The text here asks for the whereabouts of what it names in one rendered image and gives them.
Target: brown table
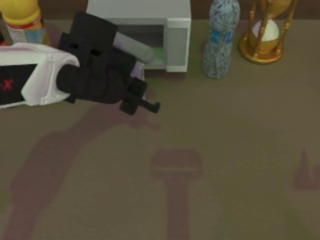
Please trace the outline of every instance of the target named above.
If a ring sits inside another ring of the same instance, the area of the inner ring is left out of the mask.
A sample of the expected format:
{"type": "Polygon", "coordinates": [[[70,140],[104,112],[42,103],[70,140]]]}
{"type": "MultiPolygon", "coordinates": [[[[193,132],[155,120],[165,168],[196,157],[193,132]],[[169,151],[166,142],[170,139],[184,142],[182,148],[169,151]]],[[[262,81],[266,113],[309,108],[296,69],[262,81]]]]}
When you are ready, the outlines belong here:
{"type": "Polygon", "coordinates": [[[294,21],[276,64],[234,49],[221,81],[201,73],[207,24],[192,23],[187,74],[149,73],[156,115],[0,111],[2,240],[319,238],[320,21],[294,21]]]}

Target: transparent bottle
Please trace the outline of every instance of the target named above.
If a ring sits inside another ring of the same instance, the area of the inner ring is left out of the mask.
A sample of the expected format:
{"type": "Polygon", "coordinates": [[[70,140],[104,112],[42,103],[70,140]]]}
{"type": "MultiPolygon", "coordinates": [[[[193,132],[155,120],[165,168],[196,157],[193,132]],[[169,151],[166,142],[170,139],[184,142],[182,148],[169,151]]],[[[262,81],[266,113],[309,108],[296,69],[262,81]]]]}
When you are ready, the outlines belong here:
{"type": "Polygon", "coordinates": [[[209,34],[202,57],[202,71],[211,79],[222,79],[231,62],[233,36],[240,19],[238,0],[214,0],[209,12],[209,34]]]}

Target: yellow lid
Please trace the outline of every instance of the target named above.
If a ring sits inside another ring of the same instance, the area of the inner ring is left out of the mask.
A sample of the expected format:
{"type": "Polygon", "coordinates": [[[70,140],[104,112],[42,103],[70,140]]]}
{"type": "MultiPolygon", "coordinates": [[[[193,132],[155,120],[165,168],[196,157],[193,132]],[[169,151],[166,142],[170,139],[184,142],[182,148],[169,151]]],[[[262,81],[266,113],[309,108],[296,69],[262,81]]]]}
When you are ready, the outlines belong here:
{"type": "Polygon", "coordinates": [[[37,0],[0,0],[0,12],[10,25],[32,23],[41,14],[37,0]]]}

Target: golden hourglass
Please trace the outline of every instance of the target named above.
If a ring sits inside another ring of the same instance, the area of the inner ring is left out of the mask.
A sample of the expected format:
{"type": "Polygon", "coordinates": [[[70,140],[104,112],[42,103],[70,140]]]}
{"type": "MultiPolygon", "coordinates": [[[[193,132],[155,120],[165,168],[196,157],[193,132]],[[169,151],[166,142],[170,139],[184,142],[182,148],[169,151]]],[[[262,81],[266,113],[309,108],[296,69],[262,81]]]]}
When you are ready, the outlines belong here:
{"type": "Polygon", "coordinates": [[[298,0],[252,0],[246,32],[238,42],[241,55],[256,64],[271,64],[284,54],[284,40],[293,19],[298,0]],[[263,12],[263,18],[253,27],[257,2],[263,12]],[[289,7],[289,14],[280,30],[275,18],[289,7]]]}

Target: white box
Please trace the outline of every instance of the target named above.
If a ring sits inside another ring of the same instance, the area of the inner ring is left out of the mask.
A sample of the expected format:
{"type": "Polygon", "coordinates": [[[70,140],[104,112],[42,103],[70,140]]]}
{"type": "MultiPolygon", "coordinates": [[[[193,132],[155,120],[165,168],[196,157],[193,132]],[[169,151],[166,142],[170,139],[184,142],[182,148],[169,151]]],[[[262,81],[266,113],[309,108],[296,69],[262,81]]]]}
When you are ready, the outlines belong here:
{"type": "Polygon", "coordinates": [[[88,14],[151,46],[156,58],[144,69],[186,72],[191,32],[190,0],[88,0],[88,14]]]}

